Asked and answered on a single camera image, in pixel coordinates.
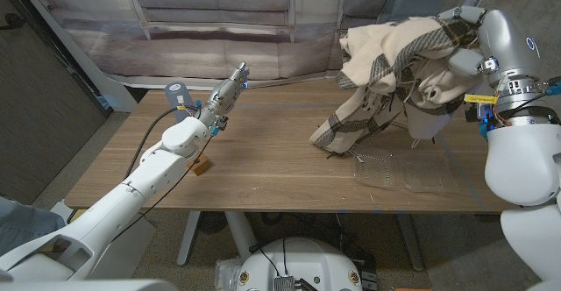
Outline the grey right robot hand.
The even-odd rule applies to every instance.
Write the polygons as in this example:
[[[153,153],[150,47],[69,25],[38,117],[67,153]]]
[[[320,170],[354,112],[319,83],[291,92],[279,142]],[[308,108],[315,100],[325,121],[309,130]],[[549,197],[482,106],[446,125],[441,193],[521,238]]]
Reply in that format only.
[[[448,59],[460,75],[482,75],[499,94],[499,111],[517,112],[539,105],[543,94],[539,81],[540,53],[536,42],[505,11],[459,6],[438,15],[474,25],[479,49],[459,48]]]

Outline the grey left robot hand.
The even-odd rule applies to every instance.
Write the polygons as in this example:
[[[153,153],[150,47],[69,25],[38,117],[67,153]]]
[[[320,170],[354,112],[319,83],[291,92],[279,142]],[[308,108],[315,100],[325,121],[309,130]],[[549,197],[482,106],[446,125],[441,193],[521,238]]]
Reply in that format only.
[[[241,61],[228,79],[213,88],[198,119],[209,127],[220,117],[229,113],[240,94],[247,88],[248,75],[246,62]]]

